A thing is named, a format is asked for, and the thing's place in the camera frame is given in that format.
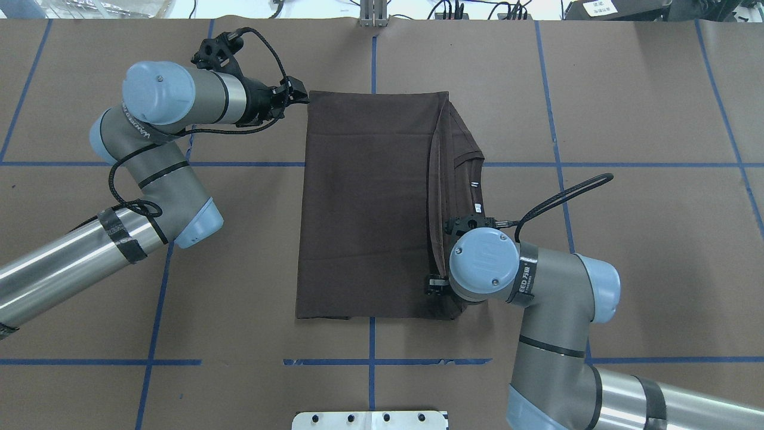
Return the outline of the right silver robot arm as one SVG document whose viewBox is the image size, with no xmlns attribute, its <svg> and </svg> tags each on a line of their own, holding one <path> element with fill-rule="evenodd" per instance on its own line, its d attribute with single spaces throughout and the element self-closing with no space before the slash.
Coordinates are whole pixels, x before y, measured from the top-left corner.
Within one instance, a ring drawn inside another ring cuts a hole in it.
<svg viewBox="0 0 764 430">
<path fill-rule="evenodd" d="M 470 304 L 523 308 L 506 421 L 513 429 L 761 429 L 762 409 L 587 364 L 590 326 L 613 318 L 608 262 L 516 242 L 497 228 L 444 228 L 447 282 Z"/>
</svg>

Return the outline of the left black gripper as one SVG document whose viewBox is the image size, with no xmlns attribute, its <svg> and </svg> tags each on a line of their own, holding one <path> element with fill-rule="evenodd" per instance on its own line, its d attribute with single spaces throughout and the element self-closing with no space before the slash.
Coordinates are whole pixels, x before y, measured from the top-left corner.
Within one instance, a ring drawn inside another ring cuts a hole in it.
<svg viewBox="0 0 764 430">
<path fill-rule="evenodd" d="M 300 79 L 285 76 L 279 85 L 266 85 L 263 82 L 244 77 L 245 113 L 241 117 L 242 126 L 259 126 L 267 121 L 285 117 L 289 106 L 309 104 L 309 91 Z"/>
</svg>

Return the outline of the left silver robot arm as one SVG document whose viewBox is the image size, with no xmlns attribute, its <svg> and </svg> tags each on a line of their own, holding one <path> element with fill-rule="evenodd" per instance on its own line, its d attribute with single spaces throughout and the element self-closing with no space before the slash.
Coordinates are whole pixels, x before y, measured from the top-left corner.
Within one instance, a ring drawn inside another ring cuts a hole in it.
<svg viewBox="0 0 764 430">
<path fill-rule="evenodd" d="M 94 152 L 110 166 L 115 204 L 2 267 L 2 338 L 153 251 L 193 247 L 222 228 L 220 210 L 180 138 L 213 134 L 216 124 L 254 124 L 260 131 L 287 106 L 308 101 L 305 84 L 289 75 L 267 85 L 232 64 L 221 70 L 170 61 L 132 65 L 122 101 L 90 129 Z"/>
</svg>

